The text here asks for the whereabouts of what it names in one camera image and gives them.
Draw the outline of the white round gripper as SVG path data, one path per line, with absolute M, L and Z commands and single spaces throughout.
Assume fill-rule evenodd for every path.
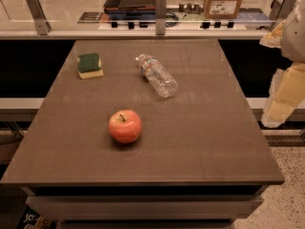
M 281 21 L 259 44 L 281 48 L 284 57 L 295 61 L 287 70 L 277 69 L 270 85 L 269 97 L 263 109 L 262 124 L 277 128 L 305 99 L 305 0 L 297 3 L 286 21 Z

